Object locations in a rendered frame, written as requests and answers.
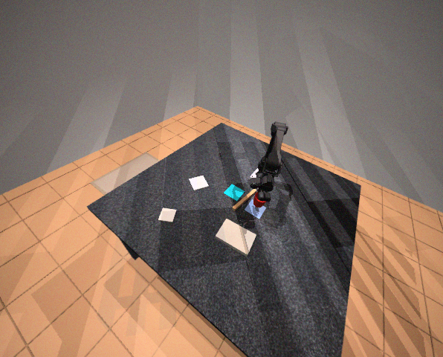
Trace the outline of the dark red cup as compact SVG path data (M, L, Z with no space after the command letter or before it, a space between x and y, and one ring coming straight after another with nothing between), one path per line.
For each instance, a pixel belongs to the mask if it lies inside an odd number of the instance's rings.
M257 208L261 208L266 202L258 200L258 192L254 196L253 204Z

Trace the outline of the beige rectangular block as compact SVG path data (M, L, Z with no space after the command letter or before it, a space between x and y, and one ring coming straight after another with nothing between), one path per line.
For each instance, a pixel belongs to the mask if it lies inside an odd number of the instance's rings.
M256 234L226 219L216 234L216 239L247 256Z

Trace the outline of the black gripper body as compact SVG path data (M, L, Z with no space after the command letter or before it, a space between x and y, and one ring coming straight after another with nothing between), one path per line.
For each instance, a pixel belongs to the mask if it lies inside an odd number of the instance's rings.
M256 177L260 178L260 181L262 183L262 173L257 173ZM258 200L269 202L271 200L271 195L269 192L265 192L264 190L260 189L260 192L258 193Z

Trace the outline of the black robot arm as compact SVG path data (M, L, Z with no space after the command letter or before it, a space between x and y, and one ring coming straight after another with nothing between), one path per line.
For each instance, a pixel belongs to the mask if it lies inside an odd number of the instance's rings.
M250 187L252 189L264 190L270 192L274 188L274 176L278 177L282 169L282 156L280 150L283 136L286 135L288 127L286 123L274 122L271 126L271 141L269 143L265 156L259 161L257 173L262 173L262 183L260 178L250 178ZM278 169L278 170L277 170ZM277 170L277 172L275 172ZM256 173L256 174L257 174Z

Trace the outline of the tan wooden bar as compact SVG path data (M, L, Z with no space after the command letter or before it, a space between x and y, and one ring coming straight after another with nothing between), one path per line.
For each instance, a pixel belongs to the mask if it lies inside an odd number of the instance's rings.
M256 189L253 189L251 192L249 192L248 195L246 195L243 199L241 199L237 204L235 204L232 207L232 210L235 211L237 208L239 208L243 203L245 203L254 193L256 192Z

